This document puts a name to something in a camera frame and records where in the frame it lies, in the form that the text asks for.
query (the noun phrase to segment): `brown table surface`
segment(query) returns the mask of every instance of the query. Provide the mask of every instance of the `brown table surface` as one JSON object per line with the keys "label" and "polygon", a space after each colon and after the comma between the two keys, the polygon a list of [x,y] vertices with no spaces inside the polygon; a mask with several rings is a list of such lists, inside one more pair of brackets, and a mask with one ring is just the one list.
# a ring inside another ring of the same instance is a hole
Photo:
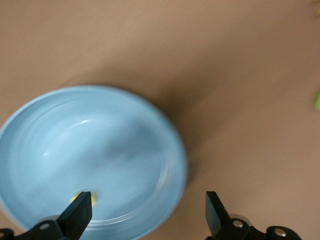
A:
{"label": "brown table surface", "polygon": [[[180,132],[189,181],[144,240],[209,235],[205,193],[265,231],[320,235],[320,3],[0,1],[0,124],[48,91],[129,90]],[[21,230],[0,213],[1,227]]]}

